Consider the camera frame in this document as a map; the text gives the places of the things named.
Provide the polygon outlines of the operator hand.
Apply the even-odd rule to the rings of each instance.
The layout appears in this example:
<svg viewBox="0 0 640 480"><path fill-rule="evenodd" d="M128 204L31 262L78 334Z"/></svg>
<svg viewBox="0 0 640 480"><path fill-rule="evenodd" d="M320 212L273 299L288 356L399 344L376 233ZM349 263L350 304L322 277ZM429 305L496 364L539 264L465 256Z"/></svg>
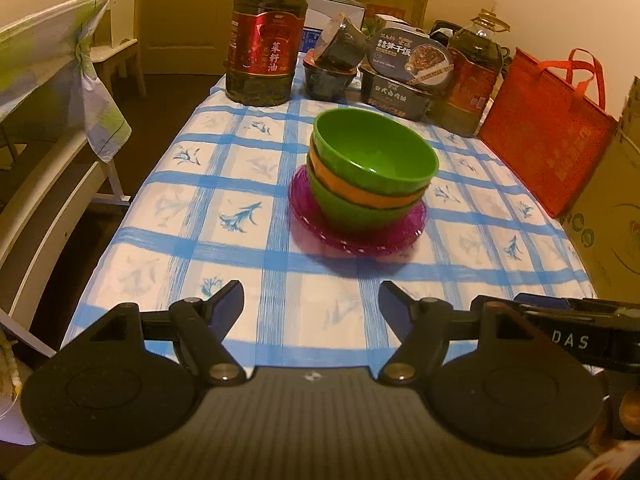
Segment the operator hand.
<svg viewBox="0 0 640 480"><path fill-rule="evenodd" d="M634 438L620 440L613 437L613 419L618 420ZM625 393L620 407L611 408L606 399L596 426L594 426L589 448L597 455L585 472L585 479L638 479L639 478L639 389Z"/></svg>

